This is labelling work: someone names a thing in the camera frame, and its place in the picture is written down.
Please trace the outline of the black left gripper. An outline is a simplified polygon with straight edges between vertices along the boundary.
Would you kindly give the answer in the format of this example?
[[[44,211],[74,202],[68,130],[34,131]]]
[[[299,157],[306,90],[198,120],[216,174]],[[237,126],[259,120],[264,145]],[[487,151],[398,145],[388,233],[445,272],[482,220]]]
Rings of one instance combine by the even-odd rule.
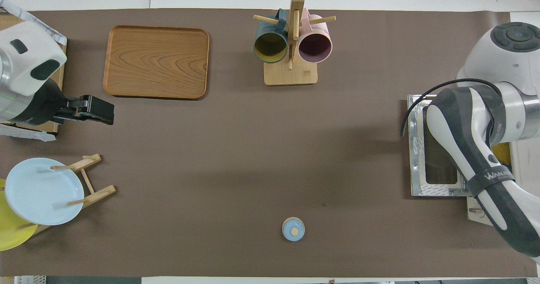
[[[86,107],[91,115],[76,116],[79,108]],[[92,95],[80,98],[64,96],[58,84],[52,79],[33,94],[29,105],[19,114],[19,123],[38,126],[52,121],[63,124],[64,120],[91,120],[112,126],[114,124],[114,105]]]

